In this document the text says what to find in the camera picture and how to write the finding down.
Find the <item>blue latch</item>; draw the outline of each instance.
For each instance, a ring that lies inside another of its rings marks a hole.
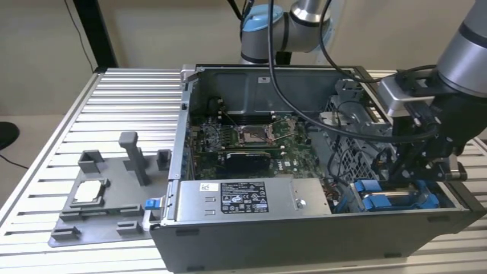
[[[160,209],[160,198],[146,199],[144,209],[145,210]]]
[[[361,191],[381,191],[377,180],[356,180],[355,189],[357,192]]]

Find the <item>black power cord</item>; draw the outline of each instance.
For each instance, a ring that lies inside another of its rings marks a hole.
[[[267,43],[268,43],[268,72],[269,72],[269,76],[271,76],[271,82],[272,82],[272,86],[275,89],[275,93],[277,93],[277,96],[280,97],[280,99],[283,100],[283,102],[288,105],[288,107],[295,111],[295,113],[301,116],[301,118],[308,121],[311,124],[313,124],[317,127],[324,128],[325,130],[328,130],[329,132],[333,132],[335,134],[339,134],[344,137],[349,137],[352,139],[357,139],[357,140],[364,140],[364,141],[369,141],[369,142],[379,142],[379,143],[415,143],[423,140],[429,139],[431,137],[433,137],[437,133],[437,126],[432,126],[429,128],[429,130],[424,133],[416,134],[416,135],[408,135],[408,136],[377,136],[377,135],[365,135],[365,134],[357,134],[355,132],[351,131],[345,131],[341,130],[339,127],[327,125],[316,120],[313,120],[311,117],[308,117],[303,111],[299,110],[299,108],[291,103],[291,101],[285,98],[279,84],[277,84],[277,79],[275,76],[275,65],[273,65],[273,41],[272,41],[272,14],[273,14],[273,0],[268,1],[268,18],[267,18],[267,23],[268,23],[268,33],[267,33]]]
[[[82,48],[84,56],[85,56],[85,59],[88,60],[88,63],[89,63],[89,70],[90,70],[90,73],[93,73],[94,72],[94,70],[93,70],[93,64],[90,63],[90,60],[89,60],[89,57],[88,57],[88,53],[85,53],[85,48],[84,48],[81,33],[80,33],[78,28],[77,28],[77,25],[74,23],[73,15],[70,13],[70,9],[69,9],[69,5],[68,5],[66,0],[64,0],[64,5],[66,6],[66,10],[68,10],[69,17],[70,17],[70,22],[73,22],[73,26],[74,26],[74,29],[76,29],[76,32],[77,32],[77,37],[78,37],[78,41],[81,43],[81,48]]]
[[[240,14],[239,6],[235,3],[235,0],[227,0],[227,2],[231,6],[231,9],[233,10],[235,16],[241,21],[241,14]]]
[[[325,48],[325,44],[323,43],[323,26],[324,26],[324,23],[323,21],[325,20],[325,13],[328,11],[328,8],[329,8],[329,5],[332,3],[332,0],[327,0],[327,3],[325,3],[325,6],[323,8],[323,11],[321,11],[321,16],[320,16],[320,30],[319,30],[319,43],[320,43],[320,49],[321,49],[321,52],[323,52],[323,55],[325,56],[327,58],[327,61],[329,63],[329,65],[335,68],[335,70],[341,73],[347,78],[352,79],[353,81],[356,82],[360,82],[360,83],[377,83],[380,82],[381,78],[377,78],[377,79],[361,79],[361,78],[357,78],[355,77],[349,72],[347,72],[345,70],[343,70],[335,63],[335,61],[332,60],[329,54],[328,54],[328,51],[327,51],[327,48]],[[425,66],[420,66],[420,67],[413,67],[413,68],[409,68],[408,70],[403,70],[397,73],[395,73],[393,75],[396,74],[401,74],[401,73],[408,73],[408,72],[412,72],[412,71],[420,71],[420,70],[431,70],[436,67],[436,65],[425,65]]]
[[[12,165],[14,165],[17,167],[25,168],[26,170],[29,169],[26,166],[22,166],[21,164],[17,164],[16,162],[8,160],[6,157],[2,156],[1,154],[0,154],[0,158],[4,159],[6,163],[9,163],[9,164],[12,164]]]

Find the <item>slotted aluminum surface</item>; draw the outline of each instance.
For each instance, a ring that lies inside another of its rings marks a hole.
[[[389,73],[381,71],[372,76]],[[168,273],[152,240],[62,248],[50,248],[46,241],[78,172],[78,153],[97,149],[104,157],[122,156],[116,141],[124,130],[138,132],[138,145],[145,154],[160,148],[170,148],[180,92],[176,70],[109,69],[105,74],[93,75],[1,208],[1,273]],[[487,206],[487,150],[479,140],[468,143],[459,160],[468,171],[465,185]],[[405,259],[236,271],[303,272],[487,273],[487,218],[476,221],[459,234],[437,237]]]

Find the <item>power supply label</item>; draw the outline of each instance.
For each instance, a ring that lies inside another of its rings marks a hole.
[[[223,183],[220,194],[224,214],[268,212],[264,182]]]

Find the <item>open computer chassis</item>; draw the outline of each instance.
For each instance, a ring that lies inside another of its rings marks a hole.
[[[345,69],[369,77],[360,67]],[[348,131],[391,134],[375,85],[351,82],[327,67],[277,67],[276,74],[285,97],[315,119]],[[96,185],[104,191],[93,202],[104,194],[120,196],[110,190],[117,181],[142,194],[121,195],[129,202],[117,201],[100,221],[89,212],[104,205],[90,203],[86,214],[73,208],[73,187],[52,246],[149,234],[172,272],[311,264],[407,257],[484,215],[461,183],[388,184],[393,147],[308,124],[275,94],[265,66],[199,65],[182,77],[172,155],[160,151],[137,165],[136,135],[125,134],[132,163],[106,159],[114,178]],[[84,160],[96,158],[89,153]],[[150,175],[145,183],[122,175],[137,167]],[[74,185],[94,177],[81,172]],[[156,199],[144,209],[145,198]],[[98,228],[90,236],[78,229],[90,227]],[[109,237],[100,240],[101,234]]]

